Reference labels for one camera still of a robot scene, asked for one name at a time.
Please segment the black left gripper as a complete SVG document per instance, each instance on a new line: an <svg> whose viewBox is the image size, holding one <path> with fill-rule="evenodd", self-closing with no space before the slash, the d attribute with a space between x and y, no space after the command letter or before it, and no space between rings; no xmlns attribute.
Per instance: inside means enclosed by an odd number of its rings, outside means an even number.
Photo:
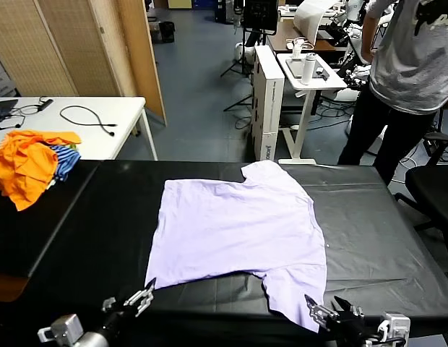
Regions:
<svg viewBox="0 0 448 347"><path fill-rule="evenodd" d="M107 313L107 315L103 318L99 333L104 338L117 338L128 325L128 322L140 316L150 306L154 299L155 283L156 278L153 278L142 290L128 298L124 302L122 310L112 311L116 305L114 296L105 299L102 304L102 312Z"/></svg>

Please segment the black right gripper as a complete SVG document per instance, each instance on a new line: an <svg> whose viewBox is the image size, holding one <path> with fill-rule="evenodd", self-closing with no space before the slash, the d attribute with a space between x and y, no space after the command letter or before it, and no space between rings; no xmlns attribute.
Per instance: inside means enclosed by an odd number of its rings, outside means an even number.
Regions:
<svg viewBox="0 0 448 347"><path fill-rule="evenodd" d="M334 296L342 311L333 311L305 294L309 316L335 339L337 346L365 346L366 341L374 339L376 333L366 327L365 314L360 306Z"/></svg>

